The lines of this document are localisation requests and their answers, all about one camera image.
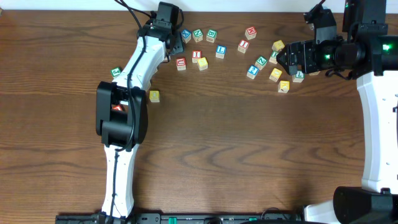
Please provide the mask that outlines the blue L block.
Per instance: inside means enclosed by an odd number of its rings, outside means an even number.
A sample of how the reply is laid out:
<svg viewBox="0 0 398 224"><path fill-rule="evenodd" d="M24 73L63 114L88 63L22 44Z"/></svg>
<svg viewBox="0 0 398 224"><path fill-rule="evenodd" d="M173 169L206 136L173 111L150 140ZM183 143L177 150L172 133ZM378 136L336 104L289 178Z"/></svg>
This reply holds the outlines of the blue L block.
<svg viewBox="0 0 398 224"><path fill-rule="evenodd" d="M226 47L223 45L218 45L216 48L216 58L224 58L226 54Z"/></svg>

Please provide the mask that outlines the green R block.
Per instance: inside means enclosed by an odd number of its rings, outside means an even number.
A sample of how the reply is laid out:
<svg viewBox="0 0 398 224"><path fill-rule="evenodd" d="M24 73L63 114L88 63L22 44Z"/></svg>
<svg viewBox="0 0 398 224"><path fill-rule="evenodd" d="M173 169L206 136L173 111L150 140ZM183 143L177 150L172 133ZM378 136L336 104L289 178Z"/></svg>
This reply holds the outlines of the green R block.
<svg viewBox="0 0 398 224"><path fill-rule="evenodd" d="M273 51L271 53L271 56L269 58L270 63L277 64L277 55L278 55L278 52L276 52L276 51Z"/></svg>

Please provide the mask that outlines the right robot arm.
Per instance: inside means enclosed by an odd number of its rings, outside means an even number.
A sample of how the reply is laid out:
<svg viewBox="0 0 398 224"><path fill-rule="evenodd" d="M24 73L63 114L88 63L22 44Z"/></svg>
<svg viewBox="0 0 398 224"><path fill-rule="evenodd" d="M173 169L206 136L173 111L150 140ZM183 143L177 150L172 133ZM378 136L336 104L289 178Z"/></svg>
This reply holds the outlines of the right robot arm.
<svg viewBox="0 0 398 224"><path fill-rule="evenodd" d="M277 62L289 75L323 71L354 80L364 119L365 162L359 187L338 187L308 205L305 223L397 222L397 37L389 35L385 1L346 1L343 33L333 13L315 5L303 16L312 40L287 44Z"/></svg>

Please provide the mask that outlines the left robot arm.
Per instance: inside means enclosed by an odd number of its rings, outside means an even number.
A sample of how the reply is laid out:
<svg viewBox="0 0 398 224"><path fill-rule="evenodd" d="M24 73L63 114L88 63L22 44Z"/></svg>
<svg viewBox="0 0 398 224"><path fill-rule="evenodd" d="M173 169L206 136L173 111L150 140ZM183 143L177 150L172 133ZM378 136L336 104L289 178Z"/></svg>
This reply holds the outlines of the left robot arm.
<svg viewBox="0 0 398 224"><path fill-rule="evenodd" d="M101 213L107 223L124 222L134 207L134 161L148 127L146 92L159 65L183 52L181 32L144 26L126 67L96 90L96 133L104 145L106 193Z"/></svg>

